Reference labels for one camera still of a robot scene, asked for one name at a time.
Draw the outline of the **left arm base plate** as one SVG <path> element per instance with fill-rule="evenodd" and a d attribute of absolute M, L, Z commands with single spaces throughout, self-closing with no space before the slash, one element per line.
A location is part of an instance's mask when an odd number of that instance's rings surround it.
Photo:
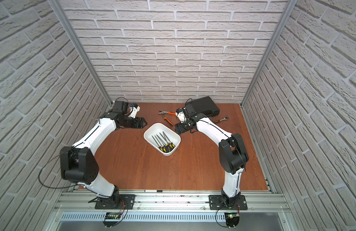
<path fill-rule="evenodd" d="M 97 197 L 95 200 L 95 209 L 123 209 L 131 210 L 133 209 L 135 202 L 135 194 L 120 194 L 117 196 L 112 196 L 110 198 L 100 198 Z"/>

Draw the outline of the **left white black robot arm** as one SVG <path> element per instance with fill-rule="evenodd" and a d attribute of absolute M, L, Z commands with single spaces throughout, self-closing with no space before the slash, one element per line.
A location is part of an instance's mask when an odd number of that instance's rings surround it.
<path fill-rule="evenodd" d="M 92 191 L 98 198 L 115 198 L 118 189 L 100 173 L 95 154 L 112 132 L 124 129 L 142 129 L 147 125 L 143 117 L 137 117 L 137 104 L 115 101 L 113 107 L 102 114 L 96 125 L 71 147 L 60 151 L 61 177 Z"/>

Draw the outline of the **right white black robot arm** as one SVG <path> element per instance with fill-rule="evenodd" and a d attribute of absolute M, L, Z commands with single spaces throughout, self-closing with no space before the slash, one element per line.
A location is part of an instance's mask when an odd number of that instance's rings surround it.
<path fill-rule="evenodd" d="M 175 125 L 175 132 L 180 135 L 196 129 L 218 146 L 219 161 L 225 170 L 225 182 L 221 194 L 226 204 L 231 204 L 241 194 L 241 176 L 249 156 L 240 134 L 227 132 L 210 119 L 219 113 L 220 109 L 215 103 L 193 101 L 176 110 L 176 118 L 180 122 Z"/>

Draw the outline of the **white plastic storage box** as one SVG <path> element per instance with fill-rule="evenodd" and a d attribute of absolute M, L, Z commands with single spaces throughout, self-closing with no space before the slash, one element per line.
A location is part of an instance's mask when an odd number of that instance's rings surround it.
<path fill-rule="evenodd" d="M 167 157 L 172 155 L 181 143 L 181 137 L 162 123 L 153 124 L 144 133 L 144 139 Z"/>

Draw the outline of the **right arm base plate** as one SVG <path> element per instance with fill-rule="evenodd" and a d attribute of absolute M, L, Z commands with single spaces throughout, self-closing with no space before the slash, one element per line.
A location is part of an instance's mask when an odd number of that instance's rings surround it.
<path fill-rule="evenodd" d="M 209 195 L 209 206 L 211 210 L 229 209 L 245 211 L 248 209 L 244 195 L 238 194 L 235 197 L 227 198 L 226 195 Z"/>

